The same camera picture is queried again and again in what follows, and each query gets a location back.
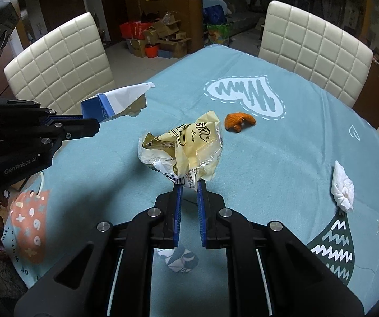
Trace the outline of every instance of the silver bolt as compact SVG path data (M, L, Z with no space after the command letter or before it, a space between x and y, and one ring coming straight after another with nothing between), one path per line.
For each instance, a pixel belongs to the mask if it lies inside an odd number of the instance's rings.
M158 215L161 214L161 211L157 208L157 207L152 207L151 209L149 209L147 211L147 214L150 216L150 217L157 217Z
M271 222L269 226L273 231L280 231L283 228L282 224L278 221Z
M230 217L232 216L232 210L229 209L229 208L223 208L219 211L219 214L222 216L222 217Z
M97 230L99 230L100 232L107 231L108 229L110 229L110 223L106 221L101 221L97 224Z

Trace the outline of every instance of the blue tablecloth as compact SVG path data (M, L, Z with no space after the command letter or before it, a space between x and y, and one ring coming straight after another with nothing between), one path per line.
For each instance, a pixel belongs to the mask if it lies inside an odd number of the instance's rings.
M222 122L228 113L248 111L257 125L241 133L223 128L222 157L208 189L253 222L282 221L367 312L379 299L379 134L315 84L218 45L150 81L156 87L138 117L102 123L93 138L71 141L34 182L34 192L13 206L4 244L26 284L97 222L131 220L172 189L137 158L144 130L160 135L210 110ZM348 215L338 213L330 194L335 160L355 186ZM171 259L183 270L167 267ZM228 314L225 252L202 248L195 193L186 190L180 248L172 257L154 255L151 316Z

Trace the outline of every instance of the blue box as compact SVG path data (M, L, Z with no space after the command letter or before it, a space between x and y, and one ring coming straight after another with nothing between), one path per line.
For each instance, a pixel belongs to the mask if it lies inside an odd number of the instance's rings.
M163 57L163 58L172 58L172 52L159 49L157 52L157 56Z

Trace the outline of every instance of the white tissue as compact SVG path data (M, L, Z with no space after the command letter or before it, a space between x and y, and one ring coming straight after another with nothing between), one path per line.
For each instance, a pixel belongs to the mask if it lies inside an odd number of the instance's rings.
M345 173L338 161L335 161L335 168L333 169L332 188L330 192L335 198L336 205L344 211L353 211L352 205L354 203L354 184Z

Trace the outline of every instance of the wooden sideboard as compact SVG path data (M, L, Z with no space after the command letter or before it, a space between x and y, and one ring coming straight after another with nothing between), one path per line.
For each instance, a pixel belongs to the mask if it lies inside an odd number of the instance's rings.
M379 64L372 62L366 83L352 109L375 129L379 127Z

